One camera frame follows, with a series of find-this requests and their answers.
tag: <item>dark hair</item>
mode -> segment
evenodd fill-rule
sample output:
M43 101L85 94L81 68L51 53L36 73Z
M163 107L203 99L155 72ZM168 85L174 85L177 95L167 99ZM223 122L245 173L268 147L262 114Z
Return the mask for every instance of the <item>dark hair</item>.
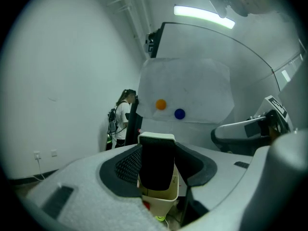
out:
M115 103L116 106L119 106L119 104L124 100L126 99L129 95L131 94L134 94L136 95L136 91L135 90L131 90L131 89L127 89L127 90L124 90L121 94L121 97L119 98L119 100Z

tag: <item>wall socket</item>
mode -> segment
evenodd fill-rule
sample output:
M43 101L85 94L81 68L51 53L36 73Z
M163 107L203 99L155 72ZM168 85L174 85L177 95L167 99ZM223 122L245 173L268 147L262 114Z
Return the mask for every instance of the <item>wall socket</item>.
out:
M33 152L33 154L34 154L34 159L35 159L35 160L37 159L37 155L39 155L39 156L38 156L39 159L42 159L42 158L40 157L40 152Z
M54 157L54 156L57 156L57 150L51 150L51 156Z

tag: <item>black slot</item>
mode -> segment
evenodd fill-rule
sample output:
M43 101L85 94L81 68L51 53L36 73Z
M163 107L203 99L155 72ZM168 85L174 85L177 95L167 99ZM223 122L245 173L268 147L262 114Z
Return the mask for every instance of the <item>black slot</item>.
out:
M248 168L249 164L248 163L244 163L244 162L236 162L234 163L234 165L238 166L238 167L243 167L243 168Z
M181 219L181 226L186 226L197 220L208 212L199 201L193 199L191 188L187 189L185 198L185 209Z
M57 219L73 191L71 187L58 188L43 205L42 210L50 217Z

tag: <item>fluorescent light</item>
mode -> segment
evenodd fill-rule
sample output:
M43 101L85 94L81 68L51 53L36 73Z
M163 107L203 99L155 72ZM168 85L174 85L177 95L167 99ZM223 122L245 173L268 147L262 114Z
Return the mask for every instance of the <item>fluorescent light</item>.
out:
M283 70L281 73L283 74L283 77L286 79L286 81L289 82L291 80L286 70Z
M174 6L174 14L204 19L207 21L215 22L230 29L232 29L235 25L235 22L228 18L220 18L220 16L216 13L192 7L176 5Z

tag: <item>black strap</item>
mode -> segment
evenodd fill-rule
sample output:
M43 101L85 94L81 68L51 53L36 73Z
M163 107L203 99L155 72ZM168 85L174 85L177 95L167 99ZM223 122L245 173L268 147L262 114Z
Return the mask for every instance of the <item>black strap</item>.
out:
M120 106L120 104L121 103L119 103L119 105L115 108L115 124L116 124L116 110L117 110L117 108Z
M120 130L119 132L115 133L114 135L116 135L116 134L118 134L118 133L122 132L125 128L123 128L123 129L122 129L122 130Z

